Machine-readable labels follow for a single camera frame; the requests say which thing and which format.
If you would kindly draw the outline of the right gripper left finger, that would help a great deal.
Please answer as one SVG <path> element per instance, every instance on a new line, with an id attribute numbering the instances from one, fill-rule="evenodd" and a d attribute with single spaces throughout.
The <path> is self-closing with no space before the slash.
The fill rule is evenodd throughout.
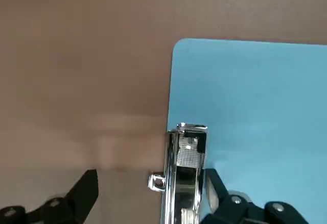
<path id="1" fill-rule="evenodd" d="M 66 195 L 51 198 L 33 211 L 19 205 L 1 208 L 1 223 L 84 223 L 98 196 L 98 173 L 89 169 Z"/>

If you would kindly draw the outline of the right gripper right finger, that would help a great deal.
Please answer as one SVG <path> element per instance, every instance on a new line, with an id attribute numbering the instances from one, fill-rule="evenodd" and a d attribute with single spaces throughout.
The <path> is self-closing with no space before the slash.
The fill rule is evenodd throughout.
<path id="1" fill-rule="evenodd" d="M 227 191 L 223 181 L 213 168 L 205 170 L 207 186 L 213 189 L 208 200 L 217 203 L 201 223 L 307 223 L 307 220 L 290 204 L 279 201 L 267 202 L 260 208 L 245 197 Z"/>

